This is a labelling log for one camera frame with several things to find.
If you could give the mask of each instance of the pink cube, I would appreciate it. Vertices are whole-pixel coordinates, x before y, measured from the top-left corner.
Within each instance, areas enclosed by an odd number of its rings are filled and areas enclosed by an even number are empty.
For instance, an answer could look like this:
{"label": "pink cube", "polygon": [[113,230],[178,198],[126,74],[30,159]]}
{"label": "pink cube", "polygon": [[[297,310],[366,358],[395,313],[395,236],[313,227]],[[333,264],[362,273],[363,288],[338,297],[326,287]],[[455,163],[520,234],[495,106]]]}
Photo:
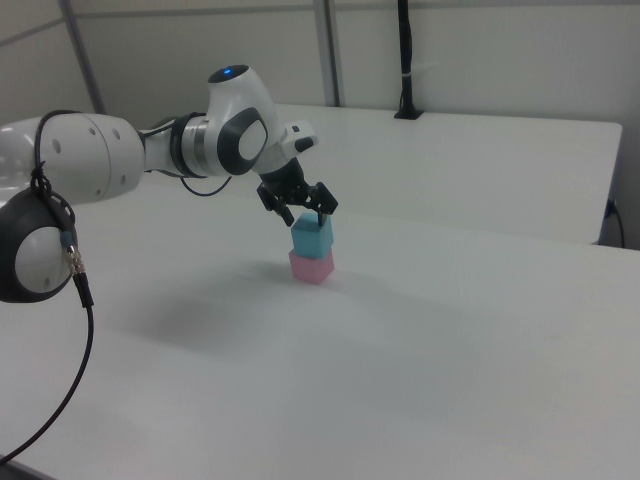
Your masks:
{"label": "pink cube", "polygon": [[294,250],[291,250],[289,261],[295,278],[314,285],[320,285],[333,272],[333,253],[331,250],[324,258],[300,257],[296,255]]}

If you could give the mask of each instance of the cable connector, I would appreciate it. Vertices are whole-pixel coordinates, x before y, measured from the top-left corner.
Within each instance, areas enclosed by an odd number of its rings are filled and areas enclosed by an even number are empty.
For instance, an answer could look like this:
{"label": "cable connector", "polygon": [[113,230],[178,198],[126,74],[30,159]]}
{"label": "cable connector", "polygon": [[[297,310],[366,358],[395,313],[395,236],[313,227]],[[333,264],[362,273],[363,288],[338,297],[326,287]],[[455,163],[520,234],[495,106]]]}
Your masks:
{"label": "cable connector", "polygon": [[75,246],[73,235],[71,232],[62,232],[60,234],[60,243],[67,253],[67,262],[69,264],[69,271],[71,272],[71,278],[78,289],[80,295],[80,301],[83,308],[89,308],[94,305],[93,297],[91,296],[91,290],[89,289],[89,279],[87,278],[87,271],[82,261],[82,255],[80,250]]}

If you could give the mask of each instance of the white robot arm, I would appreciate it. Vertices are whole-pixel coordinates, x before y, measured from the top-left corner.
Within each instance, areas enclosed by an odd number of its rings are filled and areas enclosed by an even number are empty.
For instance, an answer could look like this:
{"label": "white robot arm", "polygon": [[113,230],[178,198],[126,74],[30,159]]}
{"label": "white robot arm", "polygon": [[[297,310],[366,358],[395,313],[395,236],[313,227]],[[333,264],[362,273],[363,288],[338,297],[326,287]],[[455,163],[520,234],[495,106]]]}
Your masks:
{"label": "white robot arm", "polygon": [[287,205],[330,215],[337,201],[322,183],[309,186],[296,155],[317,143],[307,122],[284,125],[258,75],[233,65],[209,78],[209,108],[136,131],[121,118],[59,112],[0,128],[0,192],[26,189],[0,209],[0,300],[41,301],[69,279],[61,231],[75,238],[69,208],[34,188],[39,170],[69,204],[112,198],[136,188],[144,172],[176,177],[258,173],[258,194],[287,225]]}

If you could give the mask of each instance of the black cable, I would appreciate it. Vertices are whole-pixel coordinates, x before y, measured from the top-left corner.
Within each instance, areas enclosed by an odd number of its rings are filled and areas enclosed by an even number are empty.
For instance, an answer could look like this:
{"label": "black cable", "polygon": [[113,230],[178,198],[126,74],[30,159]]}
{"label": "black cable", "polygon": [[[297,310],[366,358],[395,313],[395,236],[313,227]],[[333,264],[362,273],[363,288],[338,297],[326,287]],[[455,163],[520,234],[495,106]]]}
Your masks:
{"label": "black cable", "polygon": [[16,448],[9,455],[6,455],[5,457],[0,459],[0,467],[5,465],[7,462],[12,460],[14,457],[16,457],[17,455],[21,454],[27,448],[29,448],[31,445],[33,445],[33,443],[36,440],[38,440],[42,436],[42,434],[49,429],[49,427],[51,425],[53,425],[53,422],[56,421],[56,419],[60,416],[62,411],[65,409],[65,407],[69,403],[69,400],[71,400],[71,397],[75,393],[76,388],[78,388],[78,385],[80,384],[80,380],[82,379],[82,375],[84,374],[84,371],[85,371],[85,369],[87,367],[87,363],[89,362],[89,356],[91,355],[91,346],[93,345],[93,310],[92,310],[91,306],[87,307],[87,320],[88,320],[88,324],[89,324],[88,325],[88,332],[87,332],[87,346],[86,346],[86,348],[84,350],[84,356],[82,357],[82,363],[80,364],[80,369],[78,370],[78,373],[76,374],[76,378],[74,379],[73,384],[71,384],[71,388],[67,392],[67,395],[64,397],[64,399],[62,400],[62,403],[60,404],[60,406],[58,406],[56,411],[53,412],[53,415],[51,415],[49,420],[47,420],[47,422],[40,428],[40,430],[38,430],[29,440],[24,442],[22,445],[20,445],[18,448]]}
{"label": "black cable", "polygon": [[622,248],[626,248],[624,241],[624,227],[622,226],[622,218],[620,218],[620,212],[615,209],[616,218],[618,219],[618,225],[620,226],[620,245]]}
{"label": "black cable", "polygon": [[61,218],[59,218],[58,212],[54,210],[51,206],[51,202],[53,199],[57,200],[60,203],[60,206],[66,210],[67,214],[71,218],[71,222],[75,224],[76,216],[71,208],[71,205],[62,198],[60,195],[55,193],[51,188],[51,182],[44,175],[44,171],[42,167],[44,166],[44,162],[40,158],[40,144],[42,143],[42,131],[44,130],[44,125],[53,117],[57,115],[67,115],[71,113],[79,113],[74,110],[54,110],[52,112],[47,113],[40,119],[38,122],[38,127],[36,129],[36,138],[33,144],[34,156],[35,156],[35,168],[33,172],[31,172],[31,189],[38,193],[40,199],[44,202],[45,206],[49,210],[51,216],[56,220],[56,223],[62,228],[64,222]]}
{"label": "black cable", "polygon": [[[60,195],[58,195],[52,190],[51,182],[44,175],[44,171],[42,168],[44,166],[44,162],[40,158],[40,144],[42,141],[42,131],[44,129],[45,123],[47,123],[49,119],[51,119],[52,117],[55,117],[56,115],[65,115],[65,114],[71,114],[71,113],[78,113],[78,112],[75,112],[73,110],[54,110],[52,112],[47,113],[44,117],[40,119],[40,122],[38,123],[38,127],[36,129],[36,138],[34,141],[35,168],[31,173],[31,189],[34,192],[36,192],[40,197],[40,199],[44,202],[47,209],[49,210],[53,218],[56,220],[58,227],[62,231],[64,231],[65,222],[60,218],[60,215],[58,214],[58,212],[52,208],[53,202],[57,201],[60,204],[60,206],[69,215],[72,223],[75,223],[75,213],[73,212],[71,205],[69,205],[69,203],[64,198],[62,198]],[[62,241],[62,238],[67,238],[66,240],[67,242],[73,242],[73,237],[69,232],[62,233],[61,241]],[[91,347],[93,345],[94,324],[93,324],[93,310],[91,308],[93,306],[93,299],[91,298],[89,282],[87,280],[87,275],[84,272],[84,264],[82,263],[79,252],[75,250],[75,247],[73,247],[72,243],[69,243],[69,245],[67,246],[67,252],[71,258],[72,267],[76,269],[75,273],[74,273],[74,270],[72,269],[74,283],[76,285],[76,288],[78,289],[82,306],[87,310],[87,322],[88,322],[87,345],[85,347],[84,355],[82,357],[82,362],[80,363],[80,368],[78,369],[78,373],[76,374],[76,377],[73,380],[73,383],[71,384],[71,388],[69,388],[69,391],[67,392],[64,399],[62,400],[58,408],[55,410],[55,412],[53,412],[53,415],[49,417],[49,419],[45,422],[45,424],[36,433],[34,433],[31,436],[31,438],[29,438],[26,442],[24,442],[22,445],[20,445],[18,448],[16,448],[14,451],[9,453],[8,455],[0,458],[0,467],[3,465],[6,465],[10,460],[12,460],[16,456],[24,452],[31,445],[33,445],[44,434],[44,432],[46,432],[49,429],[49,427],[53,425],[53,423],[58,419],[62,411],[66,408],[67,404],[71,400],[71,397],[73,397],[73,394],[75,393],[76,389],[78,388],[78,385],[80,384],[80,380],[82,380],[84,371],[87,368],[87,363],[89,362],[89,356],[91,355]]]}
{"label": "black cable", "polygon": [[622,226],[622,217],[620,216],[620,212],[618,211],[618,202],[615,200],[607,200],[607,206],[604,210],[604,218],[605,220],[609,218],[611,215],[615,215],[618,219],[618,226],[620,227],[620,246],[622,248],[626,248],[625,239],[624,239],[624,227]]}
{"label": "black cable", "polygon": [[224,190],[224,187],[226,187],[229,184],[229,182],[231,181],[231,177],[227,178],[220,188],[218,188],[217,190],[214,190],[213,192],[210,192],[210,193],[196,192],[193,188],[191,188],[189,185],[187,185],[185,177],[180,177],[180,181],[182,182],[182,185],[184,185],[184,188],[189,190],[194,195],[196,195],[198,197],[212,197],[216,193],[220,193],[222,190]]}
{"label": "black cable", "polygon": [[156,133],[164,132],[165,130],[169,130],[173,127],[173,122],[169,125],[165,125],[164,127],[156,128],[155,130],[151,130],[150,132],[145,132],[142,135],[146,137],[150,137],[151,135],[155,135]]}

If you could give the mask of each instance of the table surface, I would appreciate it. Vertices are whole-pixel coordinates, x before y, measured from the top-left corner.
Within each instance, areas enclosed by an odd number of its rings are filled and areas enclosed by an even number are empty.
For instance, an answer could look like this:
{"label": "table surface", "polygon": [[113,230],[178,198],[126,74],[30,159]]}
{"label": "table surface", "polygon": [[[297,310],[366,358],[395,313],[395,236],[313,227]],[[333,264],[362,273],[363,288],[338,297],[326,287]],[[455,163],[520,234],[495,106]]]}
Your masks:
{"label": "table surface", "polygon": [[[257,198],[146,178],[79,206],[93,356],[19,461],[73,479],[635,479],[640,254],[339,210],[292,279]],[[0,305],[0,450],[49,416],[72,288]]]}
{"label": "table surface", "polygon": [[613,123],[279,105],[320,143],[300,155],[343,211],[594,243],[622,128]]}

